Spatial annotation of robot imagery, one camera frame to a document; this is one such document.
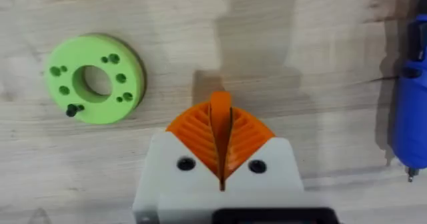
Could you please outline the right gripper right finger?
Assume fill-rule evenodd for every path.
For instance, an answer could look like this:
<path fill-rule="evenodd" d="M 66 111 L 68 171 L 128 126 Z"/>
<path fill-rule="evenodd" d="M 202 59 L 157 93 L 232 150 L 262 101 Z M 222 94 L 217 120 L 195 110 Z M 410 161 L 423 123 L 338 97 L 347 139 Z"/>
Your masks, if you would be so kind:
<path fill-rule="evenodd" d="M 304 192 L 290 142 L 243 109 L 232 108 L 222 197 L 273 197 Z"/>

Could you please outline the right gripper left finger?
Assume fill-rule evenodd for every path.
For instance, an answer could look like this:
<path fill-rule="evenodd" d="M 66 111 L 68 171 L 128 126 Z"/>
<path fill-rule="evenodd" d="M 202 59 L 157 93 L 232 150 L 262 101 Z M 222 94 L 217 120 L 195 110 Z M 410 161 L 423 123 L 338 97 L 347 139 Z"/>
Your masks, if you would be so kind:
<path fill-rule="evenodd" d="M 231 95 L 184 111 L 164 132 L 153 136 L 145 157 L 132 211 L 137 223 L 159 223 L 162 195 L 184 199 L 225 189 L 226 155 L 231 135 Z"/>

